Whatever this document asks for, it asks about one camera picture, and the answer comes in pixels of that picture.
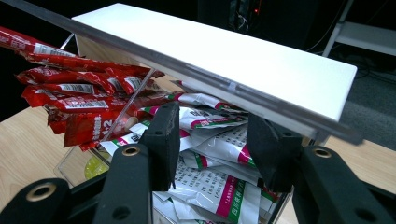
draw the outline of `screw hole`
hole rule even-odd
[[[127,218],[131,214],[131,211],[129,210],[128,207],[122,206],[118,207],[114,210],[113,212],[113,218],[116,220],[123,220]]]
[[[128,148],[125,148],[122,151],[122,155],[124,155],[124,156],[134,156],[134,155],[136,155],[139,152],[140,152],[140,149],[138,147],[128,147]]]
[[[330,158],[332,154],[324,149],[321,148],[315,148],[314,149],[315,155],[321,157],[321,158]]]
[[[45,183],[38,185],[31,189],[26,195],[26,200],[29,202],[38,202],[48,198],[56,190],[56,185],[52,183]]]

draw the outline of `barcode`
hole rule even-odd
[[[93,85],[90,84],[61,84],[63,91],[78,91],[93,94]]]
[[[127,81],[134,88],[134,90],[137,90],[137,88],[142,85],[142,81],[138,77],[126,77],[125,81]]]
[[[116,91],[123,91],[121,84],[114,77],[109,78],[107,81],[113,84],[113,86],[116,88]]]
[[[78,105],[67,105],[66,109],[70,108],[108,108],[108,105],[105,101],[95,101],[95,102],[88,102],[82,103]]]
[[[35,49],[34,53],[39,53],[39,54],[51,54],[51,55],[61,55],[61,56],[70,56],[70,57],[75,57],[76,54],[69,53],[67,51],[61,50],[61,49],[55,49],[49,46],[45,46],[39,43],[35,44]]]

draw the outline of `black metal bracket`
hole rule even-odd
[[[265,187],[281,192],[293,189],[300,223],[395,223],[394,195],[367,188],[336,152],[302,147],[302,139],[249,115],[247,148]],[[379,201],[378,195],[387,199]]]
[[[26,186],[0,223],[152,223],[151,192],[169,190],[175,178],[178,116],[178,102],[160,106],[139,144],[118,148],[107,172],[78,186],[61,178]]]

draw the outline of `white snack package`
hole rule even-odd
[[[233,223],[257,223],[261,189],[234,176],[208,169],[193,169],[179,161],[176,188],[168,192]]]
[[[240,163],[235,163],[232,161],[225,161],[225,160],[222,160],[219,158],[214,158],[214,157],[210,157],[210,160],[217,161],[223,165],[230,166],[234,169],[239,170],[239,172],[241,172],[245,175],[255,177],[255,178],[262,178],[262,175],[260,174],[259,170],[256,167],[250,167],[250,166],[242,165]]]
[[[172,197],[172,194],[169,194],[166,191],[152,191],[152,193],[160,198],[162,201],[166,201]]]
[[[172,197],[172,202],[179,220],[202,220],[212,223],[231,223],[199,206],[186,203],[177,197]]]
[[[162,197],[158,197],[157,192],[153,194],[152,204],[153,208],[161,214],[161,217],[153,217],[154,223],[177,223],[177,224],[229,224],[229,222],[216,221],[224,220],[221,217],[217,217],[205,209],[197,210],[197,206],[192,208],[194,205],[182,203],[175,203],[177,199],[168,198],[163,200]],[[183,210],[186,214],[182,216],[188,216],[187,219],[180,219],[177,214],[177,210]]]
[[[262,196],[260,199],[260,223],[266,223],[274,213],[280,193],[274,193],[268,189],[262,189]]]
[[[188,105],[207,105],[216,110],[224,110],[233,113],[247,113],[244,109],[229,104],[219,98],[205,93],[174,92],[166,96],[168,100],[179,101]]]
[[[191,150],[184,150],[180,152],[179,155],[183,159],[184,164],[186,164],[186,166],[190,168],[195,168],[199,170],[209,168],[212,170],[220,171],[224,174],[232,175],[238,179],[245,180],[254,186],[256,186],[259,181],[259,178],[257,176],[247,175],[245,172],[243,172],[246,167],[242,167],[244,169],[241,170],[239,169],[239,167],[229,166],[224,163],[214,161],[209,157],[200,155]]]
[[[222,165],[222,163],[218,161],[213,161],[204,155],[188,149],[181,151],[179,155],[183,158],[184,163],[188,167],[195,169],[205,169],[207,167]]]
[[[179,223],[177,214],[175,211],[175,207],[170,200],[162,200],[159,198],[157,194],[153,193],[152,195],[152,206],[155,210],[158,211],[163,217],[168,219],[171,223]],[[154,223],[161,223],[161,217],[153,218]]]
[[[140,123],[136,123],[129,130],[131,131],[124,136],[109,140],[103,141],[100,145],[111,155],[113,156],[114,152],[117,148],[122,147],[126,144],[134,144],[138,143],[140,137],[143,132],[149,127],[150,122],[148,120],[144,120]],[[202,144],[205,140],[210,137],[215,136],[216,134],[220,134],[230,130],[230,128],[217,128],[217,129],[195,129],[195,130],[179,130],[180,134],[180,151],[185,150],[187,148],[196,147]]]
[[[151,115],[155,115],[159,106],[140,108]],[[214,109],[198,109],[181,106],[179,110],[179,126],[183,130],[214,129],[239,126],[248,123],[248,116],[216,111]]]
[[[138,143],[140,137],[142,136],[143,132],[149,127],[149,121],[145,120],[140,123],[136,123],[134,126],[132,126],[129,130],[131,131],[130,133],[122,136],[115,138],[110,141],[103,141],[100,143],[100,145],[111,155],[113,156],[114,152],[122,146],[125,146],[127,144],[134,144]]]
[[[243,124],[211,137],[192,149],[208,157],[256,167],[248,152],[247,134],[248,125]]]

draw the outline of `pile of snack packages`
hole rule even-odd
[[[165,91],[155,81],[165,74],[148,67],[86,59],[1,26],[0,47],[37,64],[14,76],[26,85],[21,97],[45,108],[54,134],[64,134],[64,147],[113,155],[138,141],[160,105],[180,102],[176,188],[153,192],[154,208],[169,220],[266,223],[272,215],[280,193],[263,185],[249,155],[247,111],[182,80],[172,81],[180,91]]]

